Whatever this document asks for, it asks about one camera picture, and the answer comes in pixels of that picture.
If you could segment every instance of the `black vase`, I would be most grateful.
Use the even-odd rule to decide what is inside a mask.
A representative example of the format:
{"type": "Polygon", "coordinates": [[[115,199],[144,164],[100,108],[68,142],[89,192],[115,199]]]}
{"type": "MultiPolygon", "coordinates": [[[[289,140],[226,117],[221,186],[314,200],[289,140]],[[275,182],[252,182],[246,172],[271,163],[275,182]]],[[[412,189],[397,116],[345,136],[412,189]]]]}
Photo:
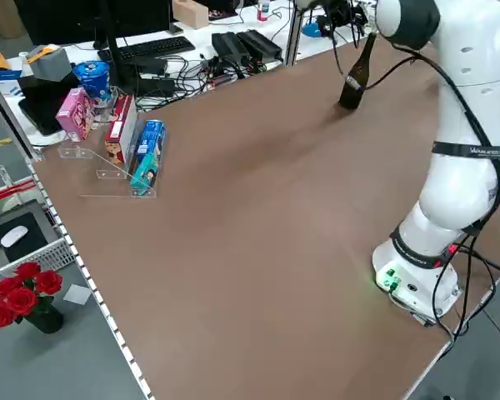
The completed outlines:
{"type": "Polygon", "coordinates": [[[49,305],[47,312],[32,312],[24,317],[42,333],[55,333],[63,327],[63,314],[49,305]]]}

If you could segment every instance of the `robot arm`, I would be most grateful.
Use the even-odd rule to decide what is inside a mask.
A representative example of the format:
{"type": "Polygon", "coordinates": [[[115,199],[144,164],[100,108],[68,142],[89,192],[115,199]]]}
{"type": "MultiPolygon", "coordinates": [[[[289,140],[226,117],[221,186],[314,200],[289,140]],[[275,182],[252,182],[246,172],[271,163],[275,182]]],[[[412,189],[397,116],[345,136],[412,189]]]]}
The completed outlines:
{"type": "MultiPolygon", "coordinates": [[[[495,149],[480,146],[461,103],[441,81],[435,142],[441,144],[434,147],[427,181],[412,211],[372,255],[378,286],[389,291],[389,282],[395,283],[394,297],[433,319],[431,299],[440,260],[463,229],[490,210],[497,190],[491,161],[478,156],[500,152],[500,1],[379,0],[376,23],[395,45],[420,49],[428,41],[434,44],[439,65],[495,149]],[[436,151],[438,146],[467,149],[468,157],[436,151]]],[[[440,315],[458,295],[457,274],[449,266],[436,295],[440,315]]]]}

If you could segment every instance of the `white card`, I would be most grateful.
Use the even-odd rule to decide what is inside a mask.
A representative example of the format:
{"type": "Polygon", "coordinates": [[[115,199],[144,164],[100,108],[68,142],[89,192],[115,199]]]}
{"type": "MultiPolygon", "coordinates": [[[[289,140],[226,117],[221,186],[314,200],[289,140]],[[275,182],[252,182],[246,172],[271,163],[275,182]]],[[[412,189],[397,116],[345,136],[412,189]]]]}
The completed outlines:
{"type": "Polygon", "coordinates": [[[63,300],[67,300],[71,303],[84,305],[91,296],[91,289],[88,287],[70,285],[68,292],[65,294],[63,300]]]}

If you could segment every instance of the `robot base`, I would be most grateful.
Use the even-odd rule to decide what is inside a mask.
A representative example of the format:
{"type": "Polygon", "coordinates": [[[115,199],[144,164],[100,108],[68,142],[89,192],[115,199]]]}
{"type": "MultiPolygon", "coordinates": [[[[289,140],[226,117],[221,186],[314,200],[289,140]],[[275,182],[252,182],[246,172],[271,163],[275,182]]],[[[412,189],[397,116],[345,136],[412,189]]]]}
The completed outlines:
{"type": "MultiPolygon", "coordinates": [[[[390,292],[396,287],[392,292],[394,298],[411,308],[424,321],[435,323],[432,293],[442,267],[423,269],[412,265],[398,254],[391,239],[374,250],[372,265],[376,270],[376,284],[381,289],[390,292]]],[[[461,292],[458,275],[452,265],[448,265],[435,297],[435,308],[439,317],[448,312],[461,292]]]]}

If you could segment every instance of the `black keyboard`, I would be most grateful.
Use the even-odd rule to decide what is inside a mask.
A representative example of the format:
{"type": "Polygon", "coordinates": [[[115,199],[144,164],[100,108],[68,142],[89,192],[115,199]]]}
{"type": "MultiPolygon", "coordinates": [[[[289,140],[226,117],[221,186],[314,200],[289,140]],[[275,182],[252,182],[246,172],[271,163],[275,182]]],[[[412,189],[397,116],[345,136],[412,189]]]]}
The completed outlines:
{"type": "MultiPolygon", "coordinates": [[[[145,42],[133,44],[132,46],[120,47],[120,57],[122,60],[129,60],[134,57],[162,57],[170,56],[171,54],[188,52],[194,50],[195,47],[184,36],[169,37],[167,39],[155,40],[153,42],[145,42]]],[[[111,53],[109,50],[101,50],[98,56],[103,61],[111,61],[111,53]]]]}

